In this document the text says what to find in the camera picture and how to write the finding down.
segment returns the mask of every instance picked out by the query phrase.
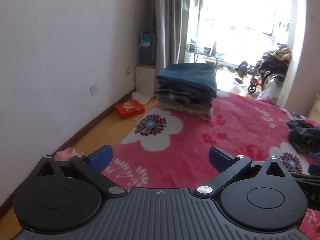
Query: baseboard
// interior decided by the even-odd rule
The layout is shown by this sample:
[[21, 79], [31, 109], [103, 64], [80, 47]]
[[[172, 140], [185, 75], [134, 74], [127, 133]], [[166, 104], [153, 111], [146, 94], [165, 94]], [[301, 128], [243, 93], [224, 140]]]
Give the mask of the baseboard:
[[[118, 101], [116, 101], [114, 104], [109, 106], [106, 110], [104, 110], [101, 114], [99, 114], [96, 118], [94, 118], [92, 121], [90, 121], [88, 124], [86, 124], [84, 127], [82, 127], [74, 136], [72, 136], [68, 141], [66, 141], [63, 145], [61, 145], [53, 154], [58, 151], [63, 151], [68, 147], [72, 147], [76, 144], [77, 141], [79, 141], [83, 136], [85, 136], [92, 128], [94, 128], [98, 123], [100, 123], [103, 119], [105, 119], [109, 114], [113, 112], [115, 109], [115, 105], [121, 104], [126, 102], [131, 94], [135, 92], [136, 90], [133, 89], [123, 97], [121, 97]], [[13, 199], [15, 195], [17, 194], [18, 188], [10, 194], [10, 196], [4, 201], [4, 203], [0, 206], [0, 219], [5, 216], [5, 214], [8, 212], [8, 210], [12, 207]]]

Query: pink shoe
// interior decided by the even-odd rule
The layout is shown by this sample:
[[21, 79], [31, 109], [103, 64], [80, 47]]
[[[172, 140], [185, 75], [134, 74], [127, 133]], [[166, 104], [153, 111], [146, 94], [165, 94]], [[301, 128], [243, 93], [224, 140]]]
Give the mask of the pink shoe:
[[57, 152], [56, 155], [54, 156], [54, 159], [56, 161], [68, 161], [70, 160], [73, 156], [76, 156], [78, 153], [76, 152], [76, 149], [73, 147], [68, 147], [62, 152]]

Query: electrical outlet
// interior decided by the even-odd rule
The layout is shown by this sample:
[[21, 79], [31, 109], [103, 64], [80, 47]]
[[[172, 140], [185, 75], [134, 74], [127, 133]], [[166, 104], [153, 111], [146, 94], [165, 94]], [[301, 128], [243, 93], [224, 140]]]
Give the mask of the electrical outlet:
[[131, 73], [132, 73], [132, 68], [131, 67], [128, 67], [128, 68], [125, 69], [125, 75], [126, 76], [131, 75]]
[[98, 84], [92, 85], [90, 87], [90, 94], [91, 96], [94, 96], [96, 93], [98, 93]]

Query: pink blanket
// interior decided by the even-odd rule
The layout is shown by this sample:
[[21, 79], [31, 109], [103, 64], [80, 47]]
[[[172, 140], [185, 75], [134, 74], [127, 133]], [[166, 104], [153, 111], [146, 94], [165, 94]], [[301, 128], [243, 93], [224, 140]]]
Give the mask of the pink blanket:
[[[287, 140], [285, 123], [304, 117], [282, 108], [222, 90], [210, 121], [157, 106], [121, 142], [102, 172], [127, 190], [187, 187], [193, 191], [218, 174], [208, 160], [211, 146], [253, 161], [278, 156], [288, 168], [302, 173], [308, 173], [309, 163], [314, 162], [307, 154], [297, 153]], [[320, 212], [308, 210], [300, 229], [315, 239], [319, 222]]]

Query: beige folded cloth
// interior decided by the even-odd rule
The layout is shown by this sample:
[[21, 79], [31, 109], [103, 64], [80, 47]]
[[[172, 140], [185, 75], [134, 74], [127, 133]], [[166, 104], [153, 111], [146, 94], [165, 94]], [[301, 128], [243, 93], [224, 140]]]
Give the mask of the beige folded cloth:
[[213, 107], [211, 107], [209, 111], [205, 111], [201, 109], [185, 107], [181, 104], [168, 104], [163, 102], [159, 102], [159, 108], [162, 110], [173, 110], [188, 115], [198, 116], [204, 120], [210, 120], [213, 113]]

